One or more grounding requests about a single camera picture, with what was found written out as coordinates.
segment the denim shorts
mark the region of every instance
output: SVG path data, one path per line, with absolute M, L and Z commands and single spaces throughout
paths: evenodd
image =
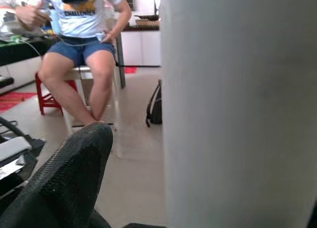
M 71 59 L 75 67 L 86 65 L 87 57 L 98 50 L 109 51 L 115 58 L 114 46 L 112 44 L 102 44 L 97 38 L 74 38 L 67 36 L 60 36 L 60 38 L 60 41 L 51 46 L 48 52 L 56 52 Z

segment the white pillar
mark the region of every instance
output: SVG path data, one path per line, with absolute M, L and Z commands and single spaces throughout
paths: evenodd
M 317 0 L 162 0 L 169 228 L 305 228 Z

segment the red mat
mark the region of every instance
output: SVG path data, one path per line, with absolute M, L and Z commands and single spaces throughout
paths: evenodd
M 134 74 L 134 73 L 136 73 L 136 71 L 137 71 L 137 68 L 135 66 L 133 66 L 133 67 L 125 67 L 124 68 L 124 73 L 125 74 Z
M 36 93 L 17 93 L 9 92 L 0 96 L 0 113 L 3 113 L 17 104 L 26 101 L 27 99 L 35 96 Z

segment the tiled floor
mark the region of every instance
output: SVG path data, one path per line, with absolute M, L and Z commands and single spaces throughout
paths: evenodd
M 166 225 L 162 128 L 145 125 L 145 110 L 159 78 L 160 69 L 138 69 L 136 74 L 127 75 L 127 86 L 119 93 L 120 124 L 114 132 L 114 153 L 108 160 L 96 204 L 96 209 L 113 228 L 131 222 Z M 35 92 L 35 86 L 19 91 Z M 46 113 L 41 116 L 34 97 L 1 115 L 17 120 L 25 133 L 47 140 L 37 169 L 66 137 L 60 111 L 46 109 Z

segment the red stool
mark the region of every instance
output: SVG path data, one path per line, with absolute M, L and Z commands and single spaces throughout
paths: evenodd
M 67 81 L 70 86 L 72 86 L 76 91 L 76 85 L 74 81 Z M 39 107 L 41 114 L 44 115 L 44 108 L 59 108 L 61 111 L 61 106 L 60 104 L 53 98 L 53 96 L 50 93 L 47 93 L 45 95 L 42 94 L 42 89 L 41 89 L 41 80 L 38 77 L 38 73 L 35 74 L 35 84 L 36 84 L 36 91 L 38 94 L 38 99 L 39 99 Z

